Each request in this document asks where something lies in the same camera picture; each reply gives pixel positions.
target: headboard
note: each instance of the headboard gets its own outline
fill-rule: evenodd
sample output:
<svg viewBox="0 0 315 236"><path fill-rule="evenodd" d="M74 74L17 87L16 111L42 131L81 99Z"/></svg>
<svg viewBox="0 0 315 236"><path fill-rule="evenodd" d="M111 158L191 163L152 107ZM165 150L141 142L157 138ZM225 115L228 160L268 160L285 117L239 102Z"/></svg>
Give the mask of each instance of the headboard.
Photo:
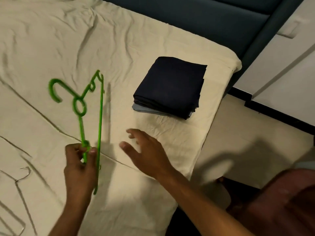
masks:
<svg viewBox="0 0 315 236"><path fill-rule="evenodd" d="M233 50L242 61L229 91L303 0L104 0Z"/></svg>

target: left hand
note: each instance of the left hand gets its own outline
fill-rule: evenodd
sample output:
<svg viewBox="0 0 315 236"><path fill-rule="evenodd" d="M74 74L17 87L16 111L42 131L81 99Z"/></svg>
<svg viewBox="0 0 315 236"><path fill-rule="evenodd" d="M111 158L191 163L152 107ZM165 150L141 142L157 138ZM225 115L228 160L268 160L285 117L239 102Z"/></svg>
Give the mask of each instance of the left hand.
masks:
<svg viewBox="0 0 315 236"><path fill-rule="evenodd" d="M67 190L66 206L86 210L91 201L91 194L97 183L96 147L88 152L87 163L81 162L86 151L80 143L65 147L67 165L65 167L65 185Z"/></svg>

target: white wall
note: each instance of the white wall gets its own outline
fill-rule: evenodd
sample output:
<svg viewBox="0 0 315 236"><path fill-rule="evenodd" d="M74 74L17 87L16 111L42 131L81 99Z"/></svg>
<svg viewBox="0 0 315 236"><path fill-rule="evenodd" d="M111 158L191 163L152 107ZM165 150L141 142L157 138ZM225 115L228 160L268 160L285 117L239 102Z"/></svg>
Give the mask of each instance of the white wall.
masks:
<svg viewBox="0 0 315 236"><path fill-rule="evenodd" d="M315 126L315 51L253 100Z"/></svg>
<svg viewBox="0 0 315 236"><path fill-rule="evenodd" d="M304 0L287 23L301 22L296 37L276 35L234 87L256 93L315 43L315 0Z"/></svg>

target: forearm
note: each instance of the forearm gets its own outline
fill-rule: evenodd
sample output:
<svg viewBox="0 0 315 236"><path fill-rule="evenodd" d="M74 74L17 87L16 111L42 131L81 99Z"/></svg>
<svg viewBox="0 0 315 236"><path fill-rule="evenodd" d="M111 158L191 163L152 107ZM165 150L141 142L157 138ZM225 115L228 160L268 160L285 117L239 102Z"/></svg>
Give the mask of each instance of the forearm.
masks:
<svg viewBox="0 0 315 236"><path fill-rule="evenodd" d="M77 236L86 207L66 204L65 208L48 236Z"/></svg>
<svg viewBox="0 0 315 236"><path fill-rule="evenodd" d="M218 208L178 171L157 179L203 236L252 236L239 222Z"/></svg>

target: folded clothes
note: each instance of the folded clothes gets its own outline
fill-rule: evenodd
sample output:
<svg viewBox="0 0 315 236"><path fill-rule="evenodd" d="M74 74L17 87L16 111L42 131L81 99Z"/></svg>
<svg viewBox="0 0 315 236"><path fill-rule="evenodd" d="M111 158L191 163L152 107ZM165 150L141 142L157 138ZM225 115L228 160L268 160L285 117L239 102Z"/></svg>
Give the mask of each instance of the folded clothes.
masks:
<svg viewBox="0 0 315 236"><path fill-rule="evenodd" d="M134 103L187 119L199 107L206 65L159 57L134 93Z"/></svg>
<svg viewBox="0 0 315 236"><path fill-rule="evenodd" d="M167 113L164 113L164 112L161 112L161 111L158 111L158 110L154 110L154 109L151 109L151 108L143 107L143 106L137 105L135 103L132 105L132 109L134 111L137 111L137 112L140 112L140 113L151 113L151 114L157 114L157 115L162 115L162 116L174 117L174 115L167 114Z"/></svg>

